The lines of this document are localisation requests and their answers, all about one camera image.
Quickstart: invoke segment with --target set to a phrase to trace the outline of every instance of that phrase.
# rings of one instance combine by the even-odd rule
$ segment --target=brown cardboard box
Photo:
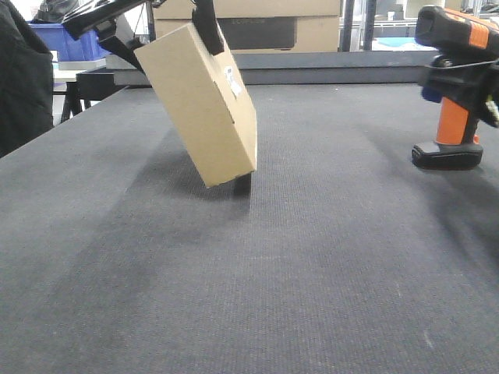
[[[194,5],[168,0],[154,10],[155,19],[190,19]],[[217,18],[338,16],[340,0],[214,0]]]
[[[192,23],[135,51],[207,187],[257,168],[257,116],[230,50],[212,56]]]
[[[289,28],[289,35],[282,35],[284,40],[275,40],[278,33],[264,30],[265,23],[272,23],[273,19],[219,19],[221,28],[227,38],[228,45],[234,53],[282,53],[282,52],[336,52],[339,40],[339,17],[314,16],[314,17],[286,17],[285,22],[293,22]],[[156,19],[155,27],[158,36],[165,35],[172,30],[188,23],[187,19]],[[260,27],[262,30],[250,31],[249,27]],[[252,40],[238,41],[242,36],[254,35]]]

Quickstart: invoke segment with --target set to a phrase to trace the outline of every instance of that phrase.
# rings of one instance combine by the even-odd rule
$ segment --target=black cloth
[[[45,0],[41,3],[34,23],[61,23],[66,14],[78,8],[78,0]]]
[[[0,0],[0,157],[53,127],[51,53],[9,0]]]
[[[0,160],[1,374],[497,374],[499,133],[425,171],[416,85],[250,86],[249,196],[152,90]]]

